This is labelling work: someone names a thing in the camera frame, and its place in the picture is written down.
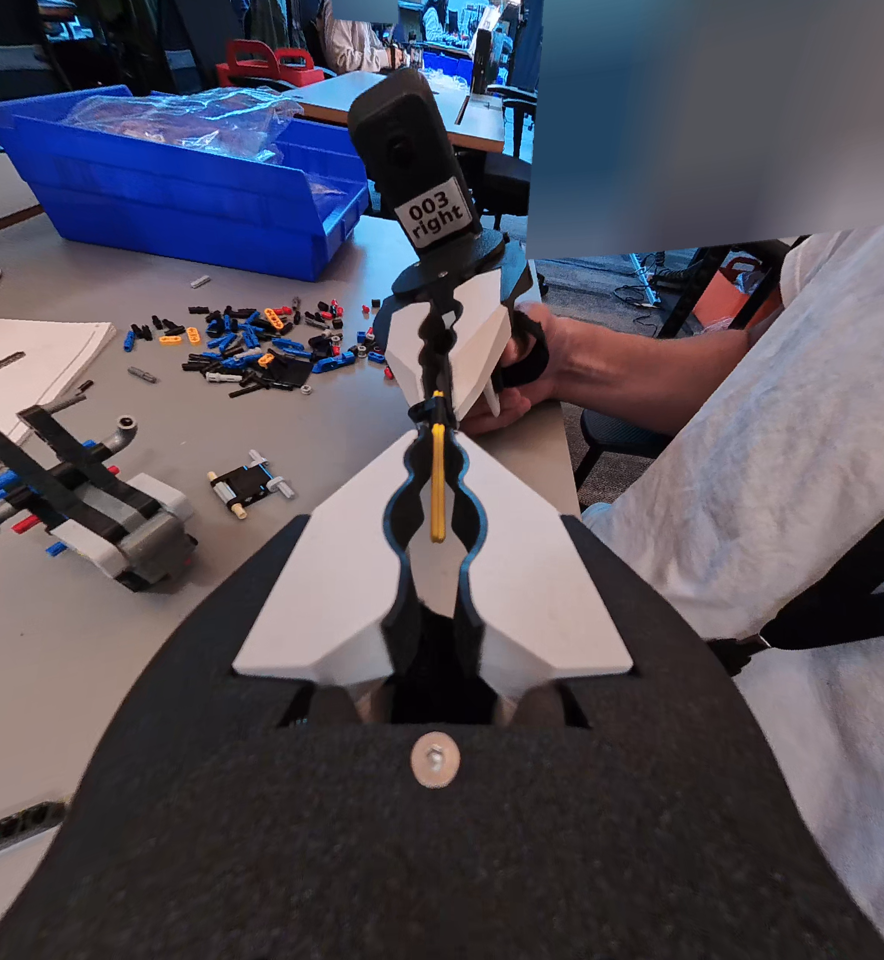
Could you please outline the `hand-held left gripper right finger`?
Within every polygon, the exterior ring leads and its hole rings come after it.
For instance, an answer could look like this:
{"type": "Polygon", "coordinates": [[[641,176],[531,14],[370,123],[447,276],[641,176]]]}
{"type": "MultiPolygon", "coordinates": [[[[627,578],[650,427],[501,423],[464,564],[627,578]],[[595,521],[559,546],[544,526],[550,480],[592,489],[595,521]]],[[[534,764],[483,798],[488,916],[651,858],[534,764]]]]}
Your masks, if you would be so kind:
{"type": "Polygon", "coordinates": [[[456,650],[470,677],[512,714],[533,689],[622,675],[632,658],[560,514],[476,442],[449,431],[451,529],[466,549],[458,572],[456,650]]]}

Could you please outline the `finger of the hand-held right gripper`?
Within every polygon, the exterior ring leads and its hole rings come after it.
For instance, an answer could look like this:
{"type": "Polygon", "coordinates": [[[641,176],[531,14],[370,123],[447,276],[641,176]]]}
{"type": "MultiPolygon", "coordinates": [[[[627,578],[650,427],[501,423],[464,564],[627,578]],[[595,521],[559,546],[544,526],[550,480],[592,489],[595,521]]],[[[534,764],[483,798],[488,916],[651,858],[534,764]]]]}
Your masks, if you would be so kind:
{"type": "Polygon", "coordinates": [[[482,396],[500,412],[492,374],[510,339],[508,308],[502,303],[501,270],[477,274],[454,291],[462,313],[450,329],[454,343],[445,360],[446,397],[454,424],[460,424],[482,396]]]}
{"type": "Polygon", "coordinates": [[[409,407],[442,394],[445,420],[457,420],[450,352],[454,335],[431,300],[396,309],[390,318],[385,358],[409,407]]]}

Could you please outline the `black lego connector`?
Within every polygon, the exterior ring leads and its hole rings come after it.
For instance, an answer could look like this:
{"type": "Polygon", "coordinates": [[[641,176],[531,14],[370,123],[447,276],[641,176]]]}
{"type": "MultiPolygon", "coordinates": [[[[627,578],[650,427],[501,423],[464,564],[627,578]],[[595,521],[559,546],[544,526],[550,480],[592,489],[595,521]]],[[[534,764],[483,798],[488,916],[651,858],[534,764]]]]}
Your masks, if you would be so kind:
{"type": "Polygon", "coordinates": [[[411,421],[422,429],[423,426],[444,426],[447,429],[457,429],[458,419],[448,398],[441,392],[424,401],[412,405],[408,410],[411,421]]]}

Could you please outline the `small black lego subassembly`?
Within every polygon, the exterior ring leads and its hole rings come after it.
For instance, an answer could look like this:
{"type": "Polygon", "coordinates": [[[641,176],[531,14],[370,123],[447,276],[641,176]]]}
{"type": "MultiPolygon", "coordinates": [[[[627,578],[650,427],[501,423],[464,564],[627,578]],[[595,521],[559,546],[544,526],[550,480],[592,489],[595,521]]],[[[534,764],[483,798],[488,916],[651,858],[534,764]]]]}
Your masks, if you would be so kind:
{"type": "Polygon", "coordinates": [[[293,499],[295,491],[280,475],[273,474],[266,458],[254,449],[250,449],[252,460],[223,474],[214,471],[208,473],[208,483],[227,509],[239,520],[247,517],[246,507],[266,498],[270,494],[282,494],[293,499]]]}

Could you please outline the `yellow lego axle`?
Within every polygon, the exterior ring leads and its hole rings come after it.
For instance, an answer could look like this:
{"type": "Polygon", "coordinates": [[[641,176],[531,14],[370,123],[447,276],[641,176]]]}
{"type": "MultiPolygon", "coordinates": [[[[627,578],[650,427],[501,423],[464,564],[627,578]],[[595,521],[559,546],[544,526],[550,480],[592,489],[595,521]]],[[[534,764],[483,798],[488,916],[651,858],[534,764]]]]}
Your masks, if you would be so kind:
{"type": "Polygon", "coordinates": [[[445,395],[435,390],[431,413],[432,465],[430,494],[430,538],[438,545],[447,536],[446,507],[446,441],[448,434],[445,395]]]}

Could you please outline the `person's right forearm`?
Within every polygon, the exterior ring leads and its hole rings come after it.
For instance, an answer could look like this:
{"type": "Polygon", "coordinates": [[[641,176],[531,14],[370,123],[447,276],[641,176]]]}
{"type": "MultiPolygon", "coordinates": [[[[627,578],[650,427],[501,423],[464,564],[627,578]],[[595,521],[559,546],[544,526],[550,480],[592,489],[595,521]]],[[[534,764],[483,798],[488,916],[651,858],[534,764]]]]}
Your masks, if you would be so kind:
{"type": "Polygon", "coordinates": [[[682,340],[580,325],[557,397],[628,424],[674,436],[705,405],[770,323],[682,340]]]}

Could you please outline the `heap of small lego pins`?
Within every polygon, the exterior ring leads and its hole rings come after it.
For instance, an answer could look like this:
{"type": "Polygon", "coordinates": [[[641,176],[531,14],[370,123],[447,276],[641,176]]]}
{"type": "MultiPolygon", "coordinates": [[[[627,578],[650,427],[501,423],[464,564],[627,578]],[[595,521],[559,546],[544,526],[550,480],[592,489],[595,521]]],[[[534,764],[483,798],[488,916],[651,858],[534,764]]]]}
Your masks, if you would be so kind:
{"type": "Polygon", "coordinates": [[[233,400],[262,390],[310,396],[315,378],[356,364],[376,365],[386,379],[393,378],[372,324],[378,306],[377,299],[363,304],[363,325],[352,331],[336,298],[313,305],[294,296],[282,306],[222,310],[196,305],[187,310],[194,318],[188,325],[157,315],[149,323],[131,324],[123,351],[133,354],[144,343],[188,346],[182,370],[212,385],[231,386],[233,400]]]}

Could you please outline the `partly built lego model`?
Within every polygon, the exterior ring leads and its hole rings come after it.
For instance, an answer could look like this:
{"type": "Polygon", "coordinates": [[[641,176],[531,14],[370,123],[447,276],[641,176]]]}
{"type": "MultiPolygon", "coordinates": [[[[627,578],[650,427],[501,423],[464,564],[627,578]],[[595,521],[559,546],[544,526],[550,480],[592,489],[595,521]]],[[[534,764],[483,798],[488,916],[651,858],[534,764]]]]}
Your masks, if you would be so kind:
{"type": "Polygon", "coordinates": [[[50,556],[72,552],[133,593],[177,579],[198,545],[186,528],[193,508],[186,495],[159,479],[136,474],[121,479],[110,461],[136,438],[137,421],[116,421],[99,441],[78,440],[59,420],[87,399],[84,391],[17,413],[56,457],[44,466],[0,429],[0,534],[21,518],[16,533],[42,527],[51,536],[50,556]]]}

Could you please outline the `lego instruction booklet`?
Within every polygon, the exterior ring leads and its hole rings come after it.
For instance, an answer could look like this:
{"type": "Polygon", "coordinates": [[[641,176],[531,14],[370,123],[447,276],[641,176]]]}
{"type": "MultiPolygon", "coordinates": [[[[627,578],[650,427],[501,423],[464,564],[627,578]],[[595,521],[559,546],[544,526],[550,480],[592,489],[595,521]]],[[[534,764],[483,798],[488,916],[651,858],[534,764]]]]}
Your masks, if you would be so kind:
{"type": "Polygon", "coordinates": [[[116,335],[110,322],[69,322],[0,318],[0,430],[22,444],[28,427],[17,412],[63,396],[102,348],[116,335]]]}

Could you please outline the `black lego beam with holes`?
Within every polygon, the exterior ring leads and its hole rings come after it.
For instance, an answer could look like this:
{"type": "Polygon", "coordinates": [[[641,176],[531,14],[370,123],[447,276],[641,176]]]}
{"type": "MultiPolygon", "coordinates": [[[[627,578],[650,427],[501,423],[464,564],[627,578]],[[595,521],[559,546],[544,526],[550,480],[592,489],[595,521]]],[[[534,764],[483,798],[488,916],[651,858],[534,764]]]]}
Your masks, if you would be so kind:
{"type": "Polygon", "coordinates": [[[0,853],[56,829],[67,811],[68,801],[49,799],[0,818],[0,853]]]}

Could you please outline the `person's right hand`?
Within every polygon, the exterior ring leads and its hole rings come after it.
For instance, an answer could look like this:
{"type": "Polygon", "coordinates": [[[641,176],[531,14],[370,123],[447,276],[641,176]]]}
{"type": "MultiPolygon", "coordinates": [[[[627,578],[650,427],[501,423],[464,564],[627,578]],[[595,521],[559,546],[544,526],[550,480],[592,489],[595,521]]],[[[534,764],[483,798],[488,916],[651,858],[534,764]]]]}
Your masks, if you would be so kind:
{"type": "Polygon", "coordinates": [[[563,400],[568,388],[566,380],[572,374],[579,324],[572,318],[560,317],[545,304],[526,302],[520,305],[520,315],[538,325],[544,334],[548,362],[539,378],[521,387],[505,387],[496,395],[498,413],[494,414],[488,402],[480,399],[461,423],[463,432],[476,437],[505,428],[521,419],[534,406],[547,401],[563,400]]]}

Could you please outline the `black chair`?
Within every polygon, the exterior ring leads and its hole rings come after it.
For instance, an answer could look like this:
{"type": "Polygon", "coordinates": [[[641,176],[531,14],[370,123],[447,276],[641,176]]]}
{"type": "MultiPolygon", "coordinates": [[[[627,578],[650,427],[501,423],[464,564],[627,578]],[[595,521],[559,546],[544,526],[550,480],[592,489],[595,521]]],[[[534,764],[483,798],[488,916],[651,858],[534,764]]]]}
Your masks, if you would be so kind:
{"type": "Polygon", "coordinates": [[[520,157],[524,121],[534,121],[537,92],[505,84],[491,84],[486,92],[501,101],[503,114],[512,116],[512,154],[488,154],[481,181],[483,215],[494,218],[494,230],[501,232],[504,215],[525,217],[528,214],[531,163],[520,157]]]}

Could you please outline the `dark office chair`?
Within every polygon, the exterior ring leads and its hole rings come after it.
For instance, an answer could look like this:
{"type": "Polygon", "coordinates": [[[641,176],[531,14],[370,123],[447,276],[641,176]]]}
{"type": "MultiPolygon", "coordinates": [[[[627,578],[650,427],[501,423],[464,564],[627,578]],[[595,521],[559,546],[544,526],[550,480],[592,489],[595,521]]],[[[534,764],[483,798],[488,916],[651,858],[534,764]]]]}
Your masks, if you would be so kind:
{"type": "Polygon", "coordinates": [[[622,419],[589,410],[582,411],[579,426],[588,449],[574,471],[577,490],[589,477],[602,454],[615,453],[654,460],[673,439],[622,419]]]}

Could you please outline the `red plastic basket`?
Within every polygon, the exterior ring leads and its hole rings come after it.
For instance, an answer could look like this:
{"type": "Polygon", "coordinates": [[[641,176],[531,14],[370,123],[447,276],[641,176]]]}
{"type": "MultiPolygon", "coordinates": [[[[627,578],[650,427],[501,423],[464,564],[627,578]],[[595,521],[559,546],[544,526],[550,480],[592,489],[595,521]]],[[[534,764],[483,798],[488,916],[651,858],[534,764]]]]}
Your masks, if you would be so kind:
{"type": "Polygon", "coordinates": [[[273,49],[261,41],[235,39],[227,43],[226,60],[215,66],[219,85],[301,90],[332,79],[335,73],[315,64],[300,48],[273,49]]]}

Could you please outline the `clear plastic bags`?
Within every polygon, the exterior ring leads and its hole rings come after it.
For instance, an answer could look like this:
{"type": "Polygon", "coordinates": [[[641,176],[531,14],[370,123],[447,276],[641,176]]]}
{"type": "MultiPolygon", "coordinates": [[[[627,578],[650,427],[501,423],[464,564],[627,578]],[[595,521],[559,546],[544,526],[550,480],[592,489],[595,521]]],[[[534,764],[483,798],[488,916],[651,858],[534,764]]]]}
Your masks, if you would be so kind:
{"type": "Polygon", "coordinates": [[[263,165],[295,165],[280,138],[303,108],[266,86],[220,87],[188,95],[88,97],[62,120],[70,126],[184,147],[263,165]]]}

